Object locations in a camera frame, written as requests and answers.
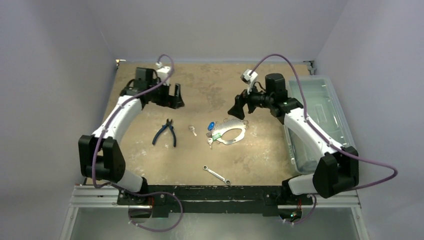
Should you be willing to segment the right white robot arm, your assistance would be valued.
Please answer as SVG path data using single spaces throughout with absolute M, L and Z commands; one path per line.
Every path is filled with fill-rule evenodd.
M 359 184 L 358 151 L 353 146 L 343 146 L 325 133 L 307 113 L 305 101 L 289 97 L 282 74 L 267 74 L 264 90 L 257 89 L 257 76 L 249 69 L 241 75 L 247 88 L 235 97 L 228 114 L 243 120 L 244 106 L 248 107 L 250 114 L 256 108 L 269 109 L 273 117 L 300 138 L 317 161 L 313 173 L 282 183 L 282 200 L 292 204 L 303 194 L 318 194 L 327 199 L 356 187 Z

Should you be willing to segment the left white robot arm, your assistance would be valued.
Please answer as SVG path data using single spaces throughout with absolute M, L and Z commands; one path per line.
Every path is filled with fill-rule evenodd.
M 126 168 L 120 142 L 135 118 L 148 103 L 171 109 L 184 107 L 181 85 L 175 84 L 170 95 L 170 66 L 157 69 L 137 67 L 135 77 L 120 91 L 112 112 L 90 135 L 78 140 L 80 171 L 93 181 L 108 181 L 130 191 L 129 197 L 138 205 L 149 199 L 147 180 Z

